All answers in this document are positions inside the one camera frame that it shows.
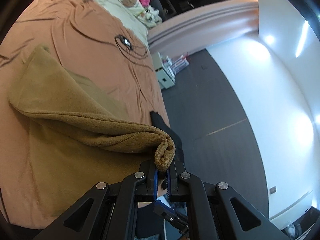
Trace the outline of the olive brown garment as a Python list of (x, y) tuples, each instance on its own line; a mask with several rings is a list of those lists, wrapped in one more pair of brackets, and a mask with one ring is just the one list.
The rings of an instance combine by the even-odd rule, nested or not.
[(152, 160), (166, 171), (175, 155), (167, 133), (129, 121), (122, 104), (37, 46), (8, 92), (29, 119), (29, 153), (41, 211), (55, 218), (95, 183), (122, 181)]

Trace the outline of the white storage rack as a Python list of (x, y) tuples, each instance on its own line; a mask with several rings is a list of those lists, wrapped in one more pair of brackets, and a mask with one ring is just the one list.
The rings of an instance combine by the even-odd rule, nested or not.
[(188, 53), (170, 58), (156, 52), (151, 55), (160, 89), (168, 89), (175, 85), (176, 75), (189, 66)]

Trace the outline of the pink curtain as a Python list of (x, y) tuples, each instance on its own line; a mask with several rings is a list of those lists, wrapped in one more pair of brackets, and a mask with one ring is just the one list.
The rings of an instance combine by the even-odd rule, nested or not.
[(189, 55), (258, 30), (258, 0), (227, 0), (189, 10), (148, 32), (150, 53)]

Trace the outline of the orange brown bed blanket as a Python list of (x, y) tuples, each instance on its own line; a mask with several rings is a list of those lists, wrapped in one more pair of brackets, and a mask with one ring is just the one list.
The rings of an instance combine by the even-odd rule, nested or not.
[(119, 101), (129, 121), (152, 126), (151, 111), (167, 119), (148, 49), (118, 18), (94, 0), (34, 0), (1, 44), (1, 204), (7, 221), (29, 229), (43, 229), (56, 217), (40, 209), (30, 162), (30, 121), (12, 107), (8, 92), (40, 45), (63, 68)]

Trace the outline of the cream bear print bedding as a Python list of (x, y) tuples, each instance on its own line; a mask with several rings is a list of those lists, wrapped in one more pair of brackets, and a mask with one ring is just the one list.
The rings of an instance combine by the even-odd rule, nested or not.
[(118, 18), (145, 46), (148, 45), (148, 30), (162, 23), (159, 10), (151, 5), (143, 6), (140, 0), (94, 1)]

